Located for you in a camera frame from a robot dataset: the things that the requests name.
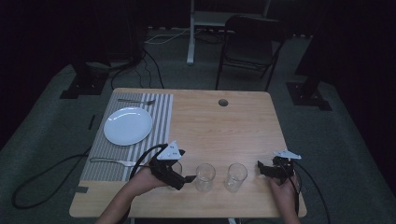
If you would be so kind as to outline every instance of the white desk frame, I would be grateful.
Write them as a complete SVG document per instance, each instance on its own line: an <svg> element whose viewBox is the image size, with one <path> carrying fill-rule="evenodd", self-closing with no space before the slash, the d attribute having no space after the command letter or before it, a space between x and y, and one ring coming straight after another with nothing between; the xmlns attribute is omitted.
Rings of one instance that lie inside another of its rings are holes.
<svg viewBox="0 0 396 224"><path fill-rule="evenodd" d="M271 4L271 0L265 1L265 6L262 14L245 14L252 17L267 17L268 9ZM238 13L230 12L208 12L208 11L195 11L195 1L191 0L191 14L190 14L190 42L189 52L187 54L187 64L194 64L194 52L195 52L195 25L206 25L206 26L224 26L225 22L233 15Z"/></svg>

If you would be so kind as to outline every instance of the black chair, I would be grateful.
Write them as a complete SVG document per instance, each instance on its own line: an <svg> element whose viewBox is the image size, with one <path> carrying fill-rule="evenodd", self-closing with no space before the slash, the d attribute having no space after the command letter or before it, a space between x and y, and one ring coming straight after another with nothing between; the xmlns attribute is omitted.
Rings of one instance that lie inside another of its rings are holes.
<svg viewBox="0 0 396 224"><path fill-rule="evenodd" d="M268 91L279 52L287 38L287 26L282 21L232 16L225 23L216 90L219 87L223 65L262 71L261 78L272 66L264 89Z"/></svg>

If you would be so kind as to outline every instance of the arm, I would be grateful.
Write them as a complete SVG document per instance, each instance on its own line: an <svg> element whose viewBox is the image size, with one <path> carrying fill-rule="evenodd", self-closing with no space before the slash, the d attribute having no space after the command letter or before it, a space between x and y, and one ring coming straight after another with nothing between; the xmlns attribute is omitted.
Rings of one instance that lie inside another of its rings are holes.
<svg viewBox="0 0 396 224"><path fill-rule="evenodd" d="M95 223L117 223L128 211L134 197L161 186L166 185L152 175L149 168L142 167L134 178L120 189Z"/></svg>
<svg viewBox="0 0 396 224"><path fill-rule="evenodd" d="M279 209L280 215L283 217L286 224L300 224L300 219L297 217L294 209L294 188L287 179L282 185L278 185L276 181L267 177L270 182L270 188L274 195L276 206ZM291 177L293 183L297 183L296 175Z"/></svg>

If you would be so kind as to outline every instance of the gray carpet floor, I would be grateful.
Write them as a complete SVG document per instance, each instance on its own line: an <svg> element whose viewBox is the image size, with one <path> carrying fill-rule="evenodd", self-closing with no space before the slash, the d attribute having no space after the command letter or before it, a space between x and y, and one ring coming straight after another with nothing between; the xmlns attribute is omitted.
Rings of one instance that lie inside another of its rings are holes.
<svg viewBox="0 0 396 224"><path fill-rule="evenodd" d="M150 35L179 31L156 31ZM216 41L214 36L200 35ZM281 51L269 92L289 150L300 154L300 164L313 176L329 208L332 223L396 223L396 200L376 168L336 89L320 83L318 89L332 111L313 106L293 105L286 82L304 82L295 76L309 39L294 37ZM175 38L161 45L146 45L160 67L166 89L213 90L220 45L197 41L194 65L186 65L188 38ZM66 66L55 75L35 106L0 151L0 223L93 223L94 218L69 216L69 207L78 185L83 163L46 203L21 210L12 207L11 194L32 175L66 157L81 154L92 144L112 92L111 77L101 95L80 95L75 100L60 99L75 72ZM265 79L236 68L225 68L220 90L262 91ZM136 69L117 75L113 86L161 88L154 62L145 57ZM92 116L96 119L90 128ZM77 159L53 169L23 189L19 203L46 198L62 181ZM325 210L314 184L302 171L303 195L308 214L303 223L327 223ZM282 223L280 218L254 219L248 223Z"/></svg>

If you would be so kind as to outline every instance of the chair backrest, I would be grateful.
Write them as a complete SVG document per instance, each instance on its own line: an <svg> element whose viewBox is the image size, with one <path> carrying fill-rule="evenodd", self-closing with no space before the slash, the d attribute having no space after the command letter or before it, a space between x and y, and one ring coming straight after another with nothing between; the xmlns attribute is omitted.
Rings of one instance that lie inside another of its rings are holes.
<svg viewBox="0 0 396 224"><path fill-rule="evenodd" d="M231 16L225 23L226 33L234 31L261 40L272 40L283 44L288 37L287 25L283 21L253 18L243 15Z"/></svg>

